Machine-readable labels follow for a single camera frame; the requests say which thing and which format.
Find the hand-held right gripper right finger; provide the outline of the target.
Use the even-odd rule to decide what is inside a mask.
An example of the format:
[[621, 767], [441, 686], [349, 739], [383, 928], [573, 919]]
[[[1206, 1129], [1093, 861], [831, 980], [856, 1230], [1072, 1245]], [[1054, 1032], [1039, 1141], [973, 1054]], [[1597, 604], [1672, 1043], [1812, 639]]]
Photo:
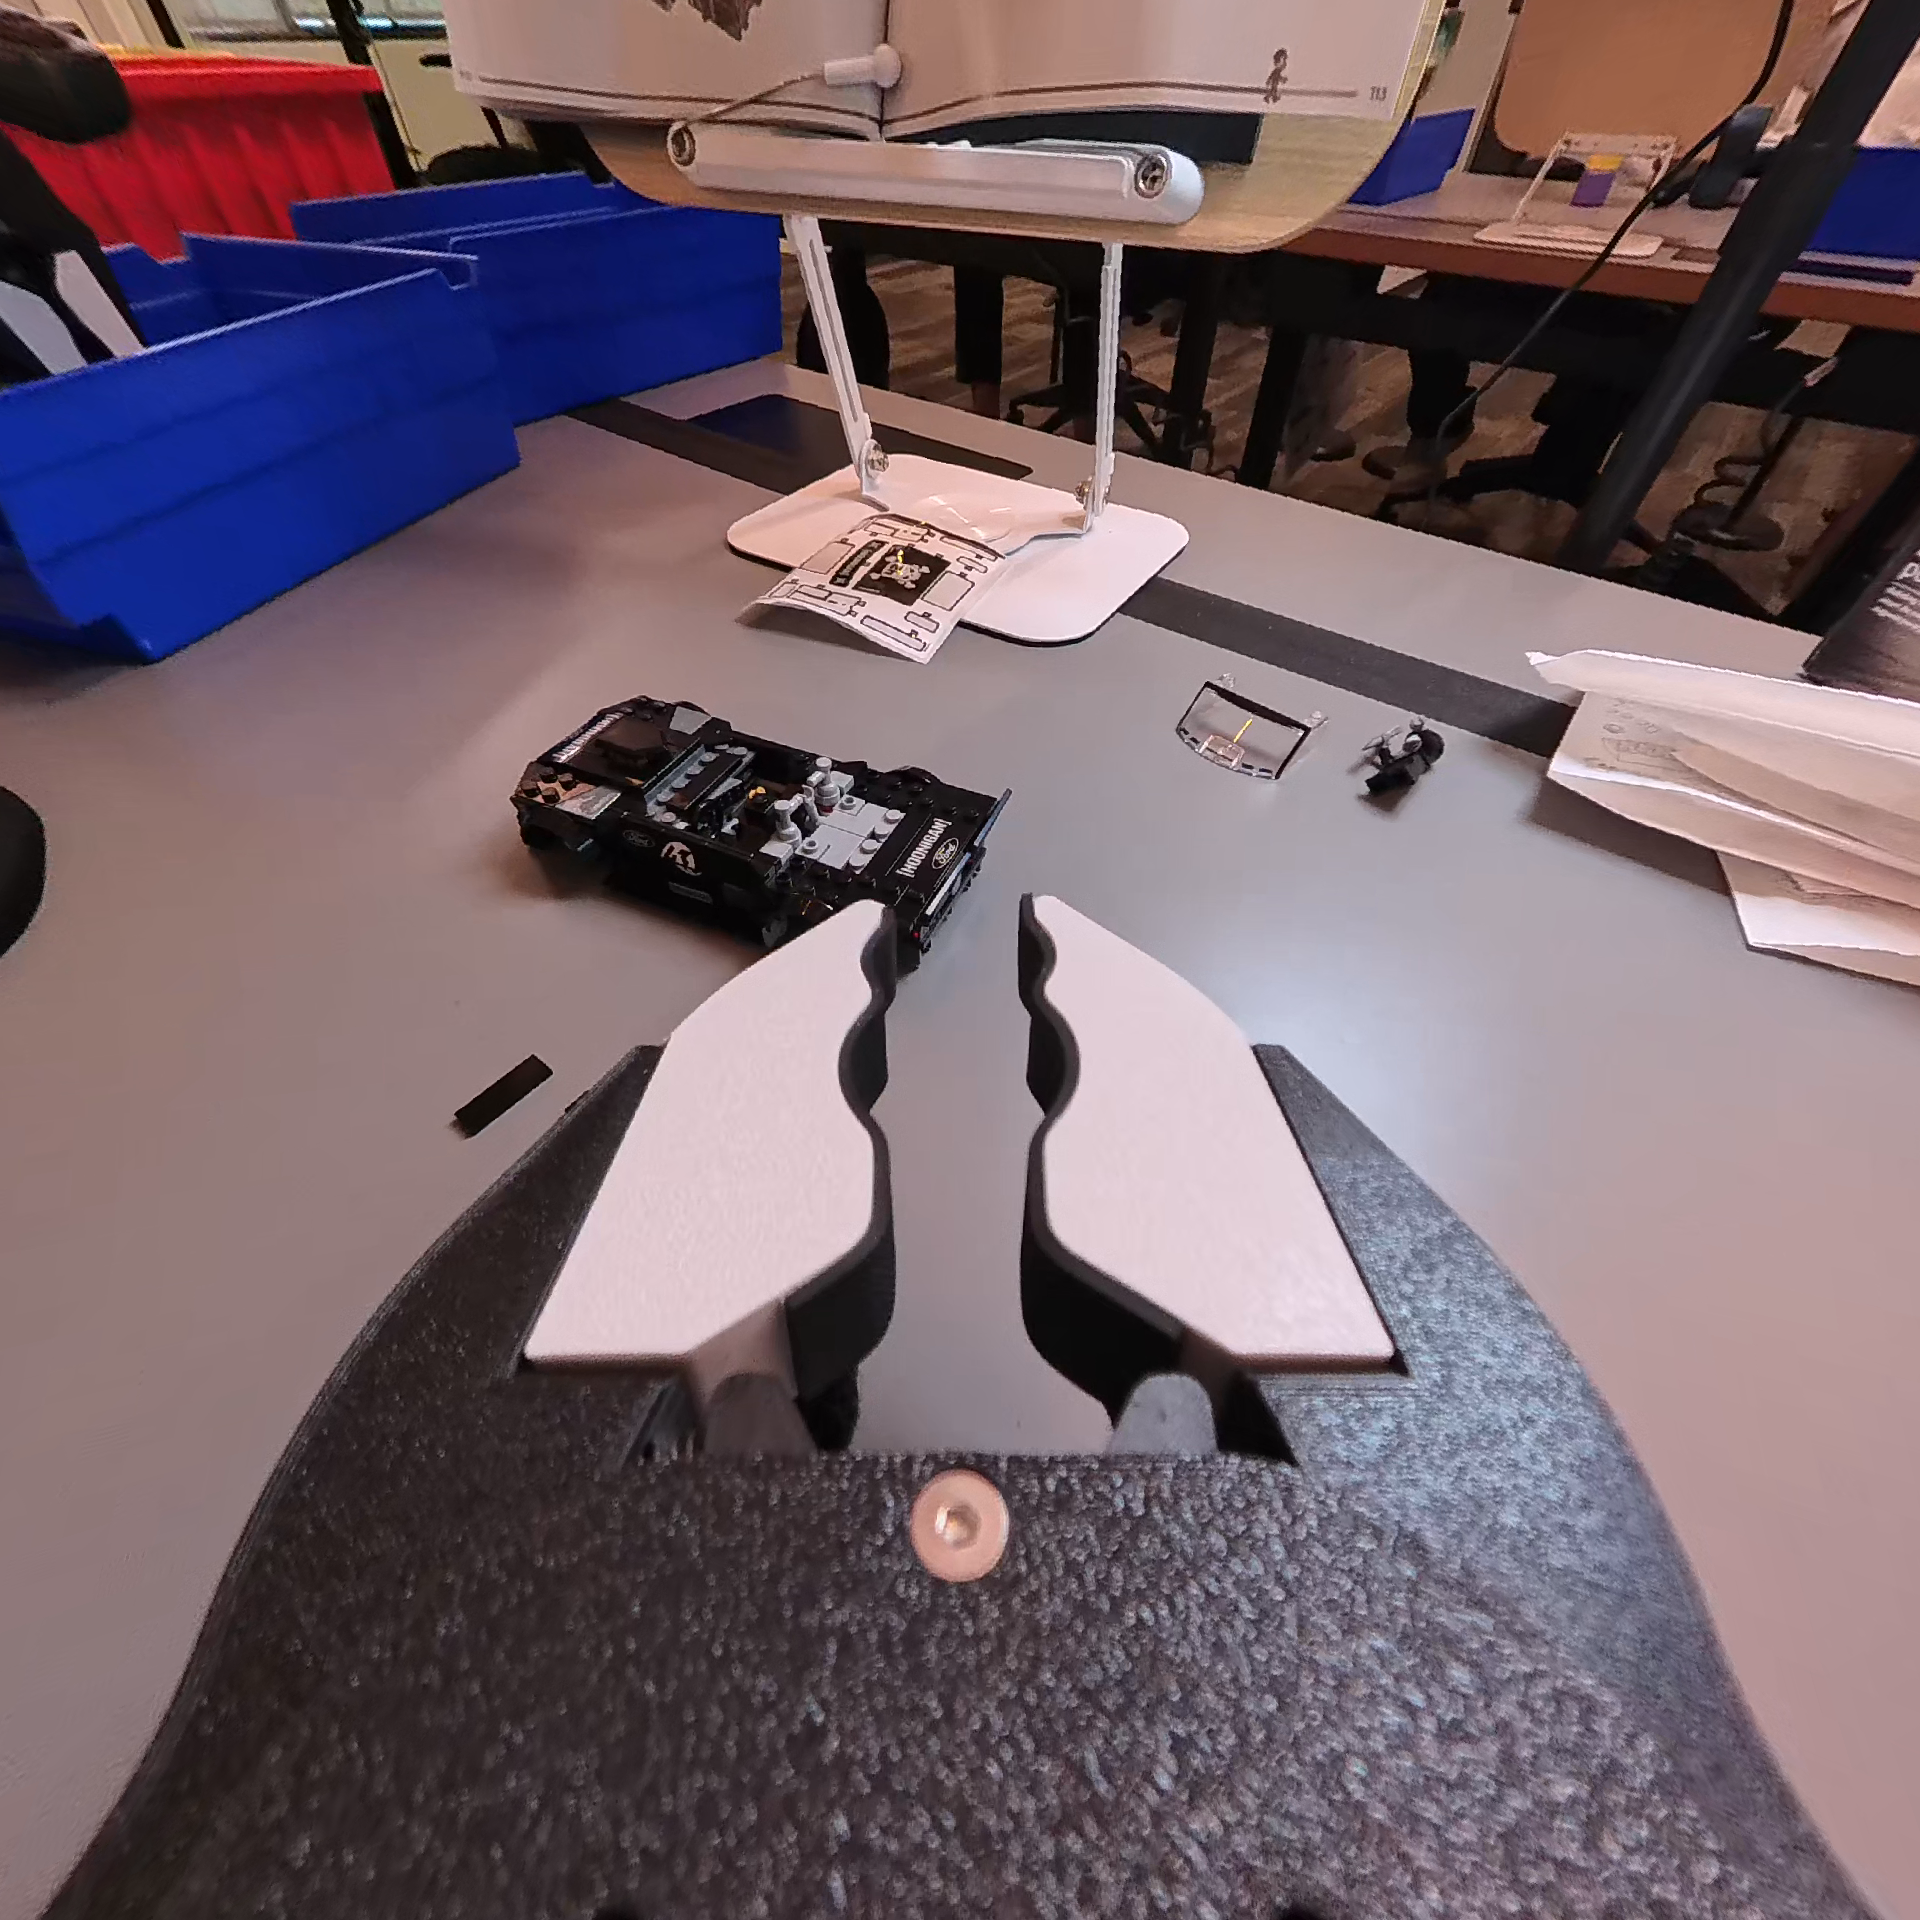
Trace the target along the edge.
[[1022, 1312], [1075, 1384], [1208, 1388], [1396, 1358], [1254, 1047], [1160, 959], [1022, 897]]

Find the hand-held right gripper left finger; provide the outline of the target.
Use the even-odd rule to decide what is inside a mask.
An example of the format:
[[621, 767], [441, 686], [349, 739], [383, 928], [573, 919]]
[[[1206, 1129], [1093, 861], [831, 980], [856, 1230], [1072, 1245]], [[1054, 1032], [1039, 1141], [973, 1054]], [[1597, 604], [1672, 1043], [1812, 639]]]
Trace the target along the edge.
[[894, 1317], [885, 1015], [895, 924], [851, 904], [763, 955], [662, 1044], [526, 1340], [542, 1369], [669, 1369], [705, 1398], [813, 1398]]

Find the black lego tile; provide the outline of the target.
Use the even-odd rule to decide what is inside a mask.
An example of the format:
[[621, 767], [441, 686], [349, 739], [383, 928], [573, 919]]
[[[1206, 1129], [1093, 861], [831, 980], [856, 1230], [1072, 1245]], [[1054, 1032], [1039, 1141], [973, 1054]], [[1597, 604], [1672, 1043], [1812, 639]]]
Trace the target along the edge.
[[537, 1092], [553, 1076], [553, 1067], [537, 1054], [524, 1056], [513, 1067], [499, 1075], [462, 1107], [455, 1108], [451, 1125], [462, 1137], [484, 1134], [496, 1119], [504, 1117], [528, 1094]]

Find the black lego car model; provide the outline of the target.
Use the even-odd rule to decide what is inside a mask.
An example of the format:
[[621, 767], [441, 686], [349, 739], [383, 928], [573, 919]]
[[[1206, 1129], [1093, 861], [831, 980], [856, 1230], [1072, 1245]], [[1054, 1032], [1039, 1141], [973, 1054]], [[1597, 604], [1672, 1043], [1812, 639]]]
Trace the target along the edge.
[[607, 887], [776, 948], [843, 908], [894, 919], [912, 972], [964, 897], [1012, 792], [879, 769], [633, 697], [519, 773], [519, 839]]

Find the white metal stand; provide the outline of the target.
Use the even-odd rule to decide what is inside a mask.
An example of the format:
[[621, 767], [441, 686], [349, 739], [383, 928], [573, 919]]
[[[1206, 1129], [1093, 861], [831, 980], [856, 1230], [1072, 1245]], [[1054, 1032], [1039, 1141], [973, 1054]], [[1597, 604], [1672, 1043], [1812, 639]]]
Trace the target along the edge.
[[[955, 536], [977, 540], [1001, 556], [1044, 536], [1085, 536], [1096, 527], [1112, 487], [1115, 379], [1119, 360], [1119, 287], [1125, 223], [1187, 223], [1204, 203], [1197, 165], [1156, 141], [1037, 139], [1014, 147], [969, 141], [843, 139], [767, 128], [739, 128], [725, 102], [665, 133], [665, 156], [685, 183], [728, 192], [785, 192], [783, 238], [799, 261], [847, 438], [859, 496], [879, 512], [924, 520]], [[1096, 360], [1093, 470], [1075, 505], [1037, 492], [973, 496], [966, 484], [912, 481], [894, 469], [872, 433], [856, 393], [856, 374], [839, 311], [821, 221], [803, 203], [902, 203], [916, 212], [975, 217], [1047, 217], [1093, 223], [1104, 233], [1096, 283]]]

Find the lego instruction booklet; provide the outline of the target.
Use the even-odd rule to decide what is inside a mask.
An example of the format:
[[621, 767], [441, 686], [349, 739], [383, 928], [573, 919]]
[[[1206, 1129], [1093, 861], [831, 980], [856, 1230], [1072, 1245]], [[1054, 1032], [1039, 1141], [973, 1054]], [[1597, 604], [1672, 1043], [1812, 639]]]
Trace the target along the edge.
[[455, 81], [524, 116], [931, 136], [1085, 112], [1391, 116], [1420, 3], [447, 3]]

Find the clear lego windshield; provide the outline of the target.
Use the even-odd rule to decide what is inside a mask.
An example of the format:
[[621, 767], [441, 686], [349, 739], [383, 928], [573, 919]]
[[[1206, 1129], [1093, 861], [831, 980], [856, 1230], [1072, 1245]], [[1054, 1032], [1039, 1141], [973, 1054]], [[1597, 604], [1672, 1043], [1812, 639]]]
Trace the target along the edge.
[[1296, 717], [1261, 703], [1223, 677], [1196, 689], [1175, 733], [1189, 751], [1223, 773], [1278, 782], [1325, 720], [1323, 710]]

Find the small black lego piece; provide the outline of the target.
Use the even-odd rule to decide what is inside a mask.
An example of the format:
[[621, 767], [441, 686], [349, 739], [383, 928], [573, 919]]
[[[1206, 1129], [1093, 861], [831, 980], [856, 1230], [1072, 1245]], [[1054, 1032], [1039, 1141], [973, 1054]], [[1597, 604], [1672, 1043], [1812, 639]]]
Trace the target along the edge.
[[1375, 806], [1396, 806], [1404, 795], [1425, 780], [1448, 744], [1421, 712], [1411, 712], [1359, 747], [1353, 773], [1359, 795]]

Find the lego set box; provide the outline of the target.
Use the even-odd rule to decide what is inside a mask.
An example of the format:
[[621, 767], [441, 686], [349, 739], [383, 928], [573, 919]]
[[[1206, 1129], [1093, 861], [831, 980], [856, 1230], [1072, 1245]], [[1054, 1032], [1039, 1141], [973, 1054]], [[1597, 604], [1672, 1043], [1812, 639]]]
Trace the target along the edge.
[[1877, 571], [1799, 673], [1817, 686], [1918, 703], [1918, 544]]

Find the red plastic bin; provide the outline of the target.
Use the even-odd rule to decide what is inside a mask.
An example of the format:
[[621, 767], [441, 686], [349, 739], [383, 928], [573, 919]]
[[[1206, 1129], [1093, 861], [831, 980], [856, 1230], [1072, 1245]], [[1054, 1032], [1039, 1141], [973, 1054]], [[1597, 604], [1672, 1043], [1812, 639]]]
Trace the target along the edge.
[[369, 65], [240, 55], [112, 53], [133, 124], [73, 147], [14, 143], [102, 246], [179, 256], [190, 233], [294, 238], [291, 208], [393, 190]]

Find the black mesh pad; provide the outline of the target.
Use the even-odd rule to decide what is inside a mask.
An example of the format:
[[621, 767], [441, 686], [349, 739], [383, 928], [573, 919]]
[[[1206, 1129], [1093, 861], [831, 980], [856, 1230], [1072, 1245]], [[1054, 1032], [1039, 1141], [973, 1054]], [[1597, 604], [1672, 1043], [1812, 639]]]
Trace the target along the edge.
[[32, 928], [46, 887], [46, 828], [35, 805], [1, 787], [1, 897], [0, 952], [9, 952]]

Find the white paper bags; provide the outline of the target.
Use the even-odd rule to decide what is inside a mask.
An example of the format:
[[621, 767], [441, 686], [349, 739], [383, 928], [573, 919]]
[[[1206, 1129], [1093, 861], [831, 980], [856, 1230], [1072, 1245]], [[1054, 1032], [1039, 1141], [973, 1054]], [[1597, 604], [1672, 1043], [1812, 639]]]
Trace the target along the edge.
[[1529, 653], [1575, 694], [1547, 776], [1716, 854], [1744, 943], [1918, 982], [1918, 708], [1621, 651]]

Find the small blue plastic bin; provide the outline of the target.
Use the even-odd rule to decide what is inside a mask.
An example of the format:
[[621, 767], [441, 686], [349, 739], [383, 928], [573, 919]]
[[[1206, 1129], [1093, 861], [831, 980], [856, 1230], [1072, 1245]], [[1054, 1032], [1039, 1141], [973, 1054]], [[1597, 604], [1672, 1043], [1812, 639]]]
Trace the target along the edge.
[[1373, 171], [1351, 192], [1353, 208], [1384, 208], [1435, 192], [1464, 152], [1478, 108], [1417, 112], [1393, 134]]

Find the black light stand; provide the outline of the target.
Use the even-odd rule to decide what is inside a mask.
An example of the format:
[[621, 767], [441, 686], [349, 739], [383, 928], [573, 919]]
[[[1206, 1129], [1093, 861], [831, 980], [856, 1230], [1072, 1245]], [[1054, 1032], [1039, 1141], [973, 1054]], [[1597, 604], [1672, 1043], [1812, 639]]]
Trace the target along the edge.
[[1799, 131], [1742, 203], [1719, 263], [1627, 420], [1597, 484], [1556, 550], [1561, 569], [1595, 573], [1659, 478], [1696, 412], [1749, 339], [1779, 276], [1805, 251], [1848, 176], [1859, 136], [1918, 39], [1915, 3], [1870, 3]]

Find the light wooden chair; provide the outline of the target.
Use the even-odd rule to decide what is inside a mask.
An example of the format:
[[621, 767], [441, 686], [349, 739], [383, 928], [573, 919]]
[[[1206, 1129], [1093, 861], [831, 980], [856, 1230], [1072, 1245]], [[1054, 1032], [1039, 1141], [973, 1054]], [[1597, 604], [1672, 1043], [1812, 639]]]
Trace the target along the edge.
[[1567, 133], [1686, 147], [1764, 80], [1789, 15], [1774, 3], [1524, 3], [1486, 126], [1524, 157]]

